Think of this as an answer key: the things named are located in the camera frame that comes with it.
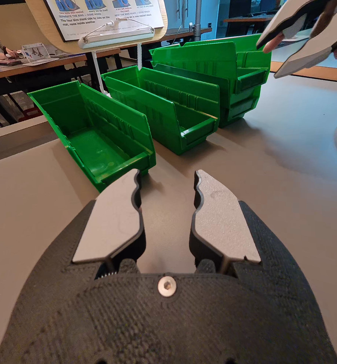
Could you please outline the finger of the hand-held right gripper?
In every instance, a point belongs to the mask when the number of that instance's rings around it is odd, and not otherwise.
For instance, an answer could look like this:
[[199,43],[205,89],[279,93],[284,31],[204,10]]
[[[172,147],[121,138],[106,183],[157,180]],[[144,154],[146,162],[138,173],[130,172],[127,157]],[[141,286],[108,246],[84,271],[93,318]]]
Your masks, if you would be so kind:
[[256,43],[256,48],[277,47],[284,39],[293,38],[310,21],[318,18],[327,8],[329,0],[288,0],[266,26]]
[[325,61],[331,53],[337,59],[337,5],[332,14],[323,12],[307,42],[283,63],[274,78],[283,78],[312,68]]

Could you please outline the white clip bar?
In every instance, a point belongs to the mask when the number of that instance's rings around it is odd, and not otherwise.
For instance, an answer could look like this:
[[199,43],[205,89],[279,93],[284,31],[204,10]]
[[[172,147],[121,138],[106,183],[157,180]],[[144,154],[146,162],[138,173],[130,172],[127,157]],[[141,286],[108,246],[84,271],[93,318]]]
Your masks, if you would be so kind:
[[151,39],[155,36],[155,29],[134,19],[117,17],[108,21],[95,30],[83,35],[78,40],[81,49],[108,46],[134,40]]

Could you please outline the printed instruction sheet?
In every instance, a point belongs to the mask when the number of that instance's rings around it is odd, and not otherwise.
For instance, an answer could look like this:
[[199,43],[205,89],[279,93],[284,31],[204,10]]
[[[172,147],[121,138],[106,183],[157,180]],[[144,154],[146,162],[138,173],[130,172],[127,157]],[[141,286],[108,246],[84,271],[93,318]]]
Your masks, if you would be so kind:
[[163,28],[158,1],[148,0],[45,0],[64,42],[79,40],[117,17]]

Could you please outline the grey metal pole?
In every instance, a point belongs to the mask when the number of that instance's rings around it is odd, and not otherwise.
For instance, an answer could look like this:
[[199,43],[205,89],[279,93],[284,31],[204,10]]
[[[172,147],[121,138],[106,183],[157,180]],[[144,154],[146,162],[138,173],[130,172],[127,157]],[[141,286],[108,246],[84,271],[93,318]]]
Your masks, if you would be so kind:
[[201,40],[202,0],[188,0],[188,21],[193,23],[193,36],[190,42]]

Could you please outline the green plastic storage bin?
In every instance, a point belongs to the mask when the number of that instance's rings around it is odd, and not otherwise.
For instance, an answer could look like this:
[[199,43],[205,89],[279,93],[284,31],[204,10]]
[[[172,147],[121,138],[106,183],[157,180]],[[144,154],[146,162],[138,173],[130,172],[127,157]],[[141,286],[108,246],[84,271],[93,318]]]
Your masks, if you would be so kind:
[[218,129],[220,88],[216,84],[137,66],[101,78],[111,97],[146,115],[152,138],[177,155]]
[[70,156],[102,192],[131,169],[156,165],[146,115],[73,81],[28,93]]
[[238,68],[238,75],[235,75],[233,79],[201,74],[163,64],[156,64],[153,69],[197,81],[217,84],[220,88],[219,128],[224,128],[243,118],[247,112],[256,107],[261,86],[266,83],[269,74],[268,67]]
[[229,81],[230,94],[265,84],[271,53],[256,48],[260,34],[188,42],[150,51],[153,65],[163,64]]

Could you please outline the person's right hand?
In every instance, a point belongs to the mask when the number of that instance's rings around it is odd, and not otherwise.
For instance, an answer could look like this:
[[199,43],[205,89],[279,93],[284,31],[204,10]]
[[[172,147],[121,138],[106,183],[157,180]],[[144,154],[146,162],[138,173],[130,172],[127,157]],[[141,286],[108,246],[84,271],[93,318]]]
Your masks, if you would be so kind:
[[[317,23],[312,30],[311,37],[318,35],[326,28],[326,26],[330,23],[331,18],[333,17],[336,7],[337,7],[337,0],[332,0],[332,2],[328,4],[326,10],[319,16]],[[274,46],[275,44],[268,43],[267,47],[263,48],[263,52],[264,53],[271,52],[272,50],[275,49]]]

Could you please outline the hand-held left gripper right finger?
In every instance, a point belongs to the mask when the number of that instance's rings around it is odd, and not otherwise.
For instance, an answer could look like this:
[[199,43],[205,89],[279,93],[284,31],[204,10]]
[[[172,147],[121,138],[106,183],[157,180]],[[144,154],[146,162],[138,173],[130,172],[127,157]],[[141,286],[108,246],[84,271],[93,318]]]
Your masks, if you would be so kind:
[[211,260],[215,272],[225,274],[230,264],[260,264],[261,258],[238,198],[204,170],[194,173],[194,207],[189,249],[198,268]]

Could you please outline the grey tape strip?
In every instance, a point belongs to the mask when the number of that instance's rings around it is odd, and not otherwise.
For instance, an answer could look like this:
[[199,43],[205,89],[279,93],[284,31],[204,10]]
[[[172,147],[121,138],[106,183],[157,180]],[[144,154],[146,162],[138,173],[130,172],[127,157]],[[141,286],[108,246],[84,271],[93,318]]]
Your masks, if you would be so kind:
[[56,135],[48,134],[48,135],[42,136],[40,138],[36,138],[36,139],[30,140],[30,141],[24,142],[24,143],[18,143],[17,145],[15,145],[13,147],[12,146],[4,147],[0,150],[0,160],[13,156],[13,155],[16,155],[18,153],[24,152],[26,150],[38,147],[42,144],[51,142],[56,139],[57,139]]

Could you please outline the wooden background table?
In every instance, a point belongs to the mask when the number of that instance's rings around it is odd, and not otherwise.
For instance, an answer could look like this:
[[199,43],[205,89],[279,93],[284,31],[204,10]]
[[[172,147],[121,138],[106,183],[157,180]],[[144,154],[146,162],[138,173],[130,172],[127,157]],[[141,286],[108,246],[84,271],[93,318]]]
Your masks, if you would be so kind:
[[224,19],[227,23],[226,37],[247,35],[249,28],[253,26],[251,34],[260,34],[267,24],[274,18],[274,15],[257,15],[252,17],[234,17]]
[[144,42],[144,44],[163,42],[163,41],[174,40],[174,39],[182,39],[182,38],[193,37],[193,36],[194,36],[194,31],[193,30],[190,31],[189,28],[183,28],[180,30],[178,28],[172,28],[172,29],[168,29],[161,39],[150,40],[148,42]]
[[39,64],[36,66],[30,66],[27,63],[23,63],[16,66],[0,66],[0,78],[5,78],[8,76],[20,75],[29,72],[34,72],[38,70],[49,69],[58,66],[64,66],[76,62],[87,61],[87,57],[85,53],[82,54],[74,54],[68,57],[58,58],[57,60],[53,60],[47,63]]

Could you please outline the grey desk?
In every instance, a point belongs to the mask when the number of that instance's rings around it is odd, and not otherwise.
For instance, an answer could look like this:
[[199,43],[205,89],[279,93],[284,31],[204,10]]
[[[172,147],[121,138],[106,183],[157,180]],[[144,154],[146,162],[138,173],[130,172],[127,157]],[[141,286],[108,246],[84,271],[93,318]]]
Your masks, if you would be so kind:
[[[53,134],[44,116],[0,129],[0,150]],[[259,103],[181,156],[154,141],[142,177],[142,273],[192,273],[194,172],[246,202],[293,255],[337,352],[337,82],[270,74]],[[45,249],[98,195],[59,139],[0,160],[0,343]]]

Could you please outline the white stand pole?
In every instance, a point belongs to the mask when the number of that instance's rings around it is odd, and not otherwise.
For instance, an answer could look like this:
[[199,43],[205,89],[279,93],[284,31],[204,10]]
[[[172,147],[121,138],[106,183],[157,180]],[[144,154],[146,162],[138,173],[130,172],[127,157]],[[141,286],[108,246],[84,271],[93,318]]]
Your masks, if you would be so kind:
[[104,86],[103,86],[103,82],[102,82],[102,78],[101,78],[101,73],[100,73],[100,69],[99,69],[99,66],[98,66],[98,59],[97,59],[96,51],[93,51],[92,52],[92,58],[93,58],[93,63],[94,63],[95,71],[96,71],[96,74],[97,74],[97,80],[98,80],[99,90],[100,90],[101,93],[103,93],[106,96],[108,96],[108,97],[111,98],[110,93],[107,92],[104,89]]

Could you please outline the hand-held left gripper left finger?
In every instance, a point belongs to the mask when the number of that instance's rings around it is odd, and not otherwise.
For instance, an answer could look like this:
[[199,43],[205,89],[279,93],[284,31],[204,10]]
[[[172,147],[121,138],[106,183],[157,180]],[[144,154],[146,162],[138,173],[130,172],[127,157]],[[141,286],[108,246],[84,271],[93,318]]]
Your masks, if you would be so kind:
[[107,273],[115,273],[124,259],[137,262],[146,249],[141,186],[141,172],[132,169],[100,193],[72,257],[73,263],[99,262],[105,265]]

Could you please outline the tan side table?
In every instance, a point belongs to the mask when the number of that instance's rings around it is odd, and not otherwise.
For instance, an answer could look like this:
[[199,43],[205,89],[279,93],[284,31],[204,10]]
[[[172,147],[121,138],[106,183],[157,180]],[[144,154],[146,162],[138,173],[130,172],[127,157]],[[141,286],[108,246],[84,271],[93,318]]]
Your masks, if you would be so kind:
[[294,76],[337,82],[337,68],[314,66],[293,73]]

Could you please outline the wooden display board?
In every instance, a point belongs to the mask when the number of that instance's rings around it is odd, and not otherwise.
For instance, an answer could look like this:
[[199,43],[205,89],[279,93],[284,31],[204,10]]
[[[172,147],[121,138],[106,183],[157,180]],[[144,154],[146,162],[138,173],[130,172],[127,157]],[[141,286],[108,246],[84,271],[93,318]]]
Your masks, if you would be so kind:
[[144,43],[148,42],[150,40],[159,40],[161,39],[164,34],[166,33],[167,27],[168,27],[168,19],[167,19],[167,13],[165,8],[164,1],[159,0],[159,5],[161,9],[162,18],[164,21],[164,27],[163,28],[156,28],[155,29],[155,36],[151,39],[142,39],[142,40],[134,40],[131,42],[125,42],[125,43],[117,43],[113,45],[108,46],[101,46],[101,47],[94,47],[94,48],[88,48],[88,49],[81,49],[78,46],[78,40],[73,40],[69,42],[64,42],[59,31],[57,28],[57,25],[55,25],[54,20],[49,13],[44,1],[42,0],[29,0],[26,1],[32,15],[34,16],[40,30],[44,34],[44,36],[52,43],[54,46],[56,46],[58,49],[67,52],[67,53],[81,53],[81,52],[91,52],[91,51],[101,51],[101,50],[111,50],[115,48],[124,48],[129,47],[132,45],[135,45],[137,43]]

